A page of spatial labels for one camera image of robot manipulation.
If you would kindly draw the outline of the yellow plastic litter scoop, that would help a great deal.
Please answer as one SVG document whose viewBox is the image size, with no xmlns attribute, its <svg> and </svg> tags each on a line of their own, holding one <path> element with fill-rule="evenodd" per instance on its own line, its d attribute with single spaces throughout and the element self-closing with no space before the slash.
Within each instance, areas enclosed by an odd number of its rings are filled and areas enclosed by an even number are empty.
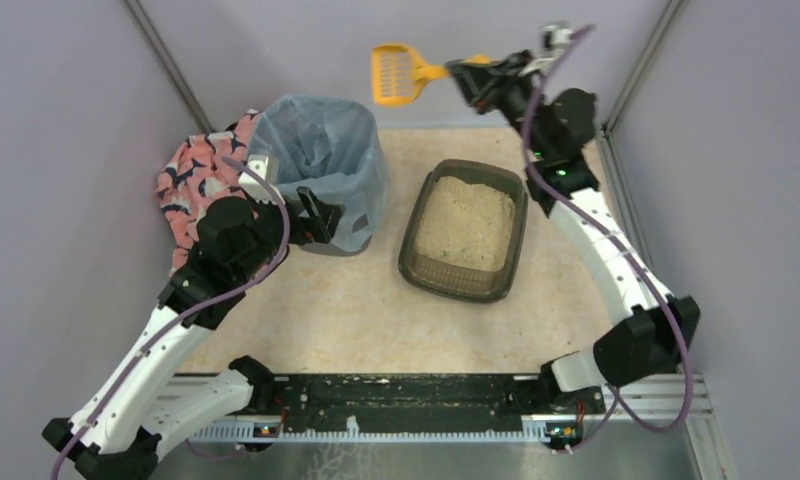
<svg viewBox="0 0 800 480">
<path fill-rule="evenodd" d="M 370 66 L 373 102 L 389 108 L 411 104 L 429 83 L 450 77 L 444 65 L 428 63 L 414 47 L 403 43 L 374 47 Z"/>
</svg>

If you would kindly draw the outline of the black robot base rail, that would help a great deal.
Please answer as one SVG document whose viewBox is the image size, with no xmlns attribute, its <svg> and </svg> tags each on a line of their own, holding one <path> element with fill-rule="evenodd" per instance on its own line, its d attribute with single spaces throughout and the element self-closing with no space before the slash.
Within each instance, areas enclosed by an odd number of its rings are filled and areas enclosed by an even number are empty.
<svg viewBox="0 0 800 480">
<path fill-rule="evenodd" d="M 193 440 L 274 443 L 578 443 L 605 414 L 602 390 L 556 400 L 533 374 L 292 374 L 264 410 L 247 409 Z"/>
</svg>

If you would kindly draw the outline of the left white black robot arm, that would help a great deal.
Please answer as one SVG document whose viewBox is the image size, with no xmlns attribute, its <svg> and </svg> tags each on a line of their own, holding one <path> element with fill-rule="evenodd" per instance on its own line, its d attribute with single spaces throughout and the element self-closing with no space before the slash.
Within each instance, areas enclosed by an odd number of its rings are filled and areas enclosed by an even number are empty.
<svg viewBox="0 0 800 480">
<path fill-rule="evenodd" d="M 141 335 L 78 412 L 52 419 L 43 438 L 86 479 L 147 479 L 175 447 L 238 412 L 275 414 L 274 374 L 249 356 L 167 407 L 161 390 L 293 245 L 329 243 L 345 209 L 299 187 L 292 201 L 213 201 L 186 262 L 171 276 Z"/>
</svg>

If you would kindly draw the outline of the blue plastic trash bag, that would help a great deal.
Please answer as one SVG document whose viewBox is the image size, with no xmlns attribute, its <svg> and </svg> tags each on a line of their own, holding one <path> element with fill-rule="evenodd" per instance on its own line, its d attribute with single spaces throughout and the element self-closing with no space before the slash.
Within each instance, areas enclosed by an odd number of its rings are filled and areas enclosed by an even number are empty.
<svg viewBox="0 0 800 480">
<path fill-rule="evenodd" d="M 376 120 L 364 105 L 334 97 L 286 95 L 260 113 L 250 155 L 278 162 L 284 195 L 307 187 L 344 212 L 332 240 L 306 250 L 332 256 L 364 252 L 379 229 L 389 193 L 389 168 Z"/>
</svg>

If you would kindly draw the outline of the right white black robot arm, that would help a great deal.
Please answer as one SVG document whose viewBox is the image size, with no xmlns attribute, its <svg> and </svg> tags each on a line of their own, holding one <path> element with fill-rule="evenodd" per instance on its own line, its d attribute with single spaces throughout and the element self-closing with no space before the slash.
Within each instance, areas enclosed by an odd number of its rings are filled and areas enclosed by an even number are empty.
<svg viewBox="0 0 800 480">
<path fill-rule="evenodd" d="M 700 318 L 649 270 L 617 224 L 583 155 L 594 134 L 596 96 L 579 88 L 553 100 L 542 80 L 521 74 L 529 55 L 501 61 L 454 60 L 446 70 L 465 103 L 479 114 L 498 111 L 522 137 L 532 199 L 578 250 L 607 308 L 611 329 L 592 346 L 549 361 L 538 381 L 554 399 L 588 387 L 620 389 L 681 367 L 684 396 L 694 393 L 688 347 Z"/>
</svg>

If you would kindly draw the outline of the grey plastic litter box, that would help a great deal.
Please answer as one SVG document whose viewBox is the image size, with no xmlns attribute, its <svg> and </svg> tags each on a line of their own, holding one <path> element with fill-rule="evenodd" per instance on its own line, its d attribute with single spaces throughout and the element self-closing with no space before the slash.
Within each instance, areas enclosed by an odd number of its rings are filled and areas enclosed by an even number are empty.
<svg viewBox="0 0 800 480">
<path fill-rule="evenodd" d="M 438 181 L 455 177 L 470 185 L 489 187 L 514 204 L 513 217 L 503 227 L 507 241 L 502 265 L 493 271 L 464 267 L 447 262 L 444 249 L 427 256 L 417 247 L 421 221 Z M 528 210 L 528 194 L 523 181 L 509 170 L 494 165 L 459 159 L 438 163 L 425 177 L 407 222 L 398 255 L 397 267 L 410 284 L 461 301 L 492 303 L 505 298 L 511 287 L 521 256 Z"/>
</svg>

